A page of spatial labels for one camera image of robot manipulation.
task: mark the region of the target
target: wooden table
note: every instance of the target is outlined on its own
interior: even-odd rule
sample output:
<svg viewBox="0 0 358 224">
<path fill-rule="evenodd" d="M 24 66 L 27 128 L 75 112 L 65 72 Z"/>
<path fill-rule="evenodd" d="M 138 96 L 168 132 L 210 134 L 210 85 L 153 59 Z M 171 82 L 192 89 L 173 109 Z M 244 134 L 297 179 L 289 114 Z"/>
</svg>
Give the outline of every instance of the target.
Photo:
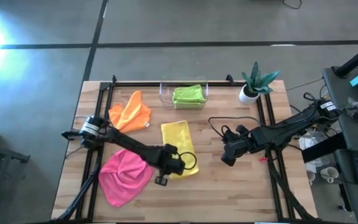
<svg viewBox="0 0 358 224">
<path fill-rule="evenodd" d="M 92 116 L 98 97 L 100 82 L 84 82 L 76 116 Z M 284 82 L 271 84 L 271 93 L 276 122 L 291 116 Z M 131 202 L 121 208 L 107 203 L 99 186 L 96 199 L 94 222 L 252 222 L 277 221 L 270 184 L 269 171 L 265 162 L 259 162 L 264 152 L 246 154 L 237 159 L 234 167 L 221 161 L 223 143 L 210 128 L 207 120 L 211 116 L 259 117 L 256 104 L 242 105 L 238 100 L 240 87 L 210 87 L 209 98 L 202 110 L 166 109 L 158 97 L 158 87 L 115 87 L 112 105 L 127 105 L 134 91 L 142 90 L 143 102 L 152 110 L 147 129 L 129 133 L 132 138 L 148 145 L 162 145 L 160 125 L 187 120 L 194 144 L 200 171 L 190 177 L 169 180 L 166 187 L 154 184 L 150 179 L 145 189 Z M 268 118 L 265 98 L 261 97 L 265 117 Z M 73 127 L 80 129 L 84 118 L 76 118 Z M 235 130 L 238 124 L 252 129 L 257 126 L 250 119 L 222 119 L 213 122 L 220 129 L 228 125 Z M 80 141 L 71 141 L 67 153 L 77 149 Z M 121 148 L 105 144 L 103 163 Z M 86 150 L 80 150 L 64 163 L 52 218 L 57 218 L 69 206 L 78 193 L 83 175 Z M 300 203 L 317 217 L 313 197 L 306 176 L 300 151 L 288 147 L 283 151 L 290 188 Z M 286 217 L 285 199 L 280 192 Z M 88 209 L 89 193 L 84 209 Z"/>
</svg>

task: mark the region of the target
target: concrete floor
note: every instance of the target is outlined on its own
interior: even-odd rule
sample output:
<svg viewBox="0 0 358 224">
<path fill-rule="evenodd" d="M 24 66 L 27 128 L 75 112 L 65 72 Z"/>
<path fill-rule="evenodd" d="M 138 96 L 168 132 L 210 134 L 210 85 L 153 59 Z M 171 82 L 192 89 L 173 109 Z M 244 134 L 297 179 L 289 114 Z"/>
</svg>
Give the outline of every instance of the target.
<svg viewBox="0 0 358 224">
<path fill-rule="evenodd" d="M 102 0 L 0 0 L 0 44 L 89 44 Z M 358 1 L 305 1 L 291 10 L 264 0 L 111 0 L 99 43 L 187 41 L 312 41 L 305 46 L 98 49 L 90 80 L 161 77 L 240 78 L 258 60 L 262 72 L 281 70 L 290 103 L 318 96 L 321 69 L 340 65 L 358 45 L 315 45 L 314 40 L 358 40 Z M 89 49 L 0 50 L 0 145 L 30 154 L 11 163 L 0 189 L 0 223 L 50 218 Z M 343 222 L 348 213 L 335 185 L 312 186 L 319 216 Z M 354 216 L 347 219 L 355 222 Z"/>
</svg>

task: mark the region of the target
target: orange towel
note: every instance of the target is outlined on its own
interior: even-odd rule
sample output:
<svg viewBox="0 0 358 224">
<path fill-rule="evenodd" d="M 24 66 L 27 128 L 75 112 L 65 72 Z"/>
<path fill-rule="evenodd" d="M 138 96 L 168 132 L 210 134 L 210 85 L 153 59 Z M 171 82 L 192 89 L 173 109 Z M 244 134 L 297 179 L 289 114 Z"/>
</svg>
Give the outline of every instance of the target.
<svg viewBox="0 0 358 224">
<path fill-rule="evenodd" d="M 135 91 L 125 108 L 116 104 L 109 110 L 110 121 L 122 133 L 136 131 L 149 125 L 151 110 L 142 102 L 142 92 Z"/>
</svg>

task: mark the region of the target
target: clear plastic container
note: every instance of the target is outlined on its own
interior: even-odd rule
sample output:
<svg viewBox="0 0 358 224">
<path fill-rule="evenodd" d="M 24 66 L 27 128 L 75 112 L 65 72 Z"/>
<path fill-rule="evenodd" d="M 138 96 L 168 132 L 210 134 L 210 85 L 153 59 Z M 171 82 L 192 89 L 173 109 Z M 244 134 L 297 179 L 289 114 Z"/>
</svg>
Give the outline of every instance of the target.
<svg viewBox="0 0 358 224">
<path fill-rule="evenodd" d="M 189 102 L 179 102 L 175 100 L 174 93 L 177 88 L 189 87 L 189 86 L 201 86 L 201 93 L 204 100 L 191 101 Z M 204 105 L 208 101 L 208 81 L 205 77 L 197 78 L 163 78 L 160 82 L 160 100 L 162 105 L 166 108 L 174 109 L 190 109 L 190 110 L 200 110 L 204 108 Z"/>
</svg>

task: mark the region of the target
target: green cloth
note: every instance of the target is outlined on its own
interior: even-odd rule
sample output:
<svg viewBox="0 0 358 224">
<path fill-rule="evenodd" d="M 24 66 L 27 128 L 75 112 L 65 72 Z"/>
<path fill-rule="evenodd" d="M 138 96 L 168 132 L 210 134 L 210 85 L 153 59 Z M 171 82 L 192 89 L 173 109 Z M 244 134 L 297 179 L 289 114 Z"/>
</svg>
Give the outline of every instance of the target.
<svg viewBox="0 0 358 224">
<path fill-rule="evenodd" d="M 172 101 L 174 105 L 200 105 L 205 103 L 201 85 L 179 87 L 173 92 Z"/>
</svg>

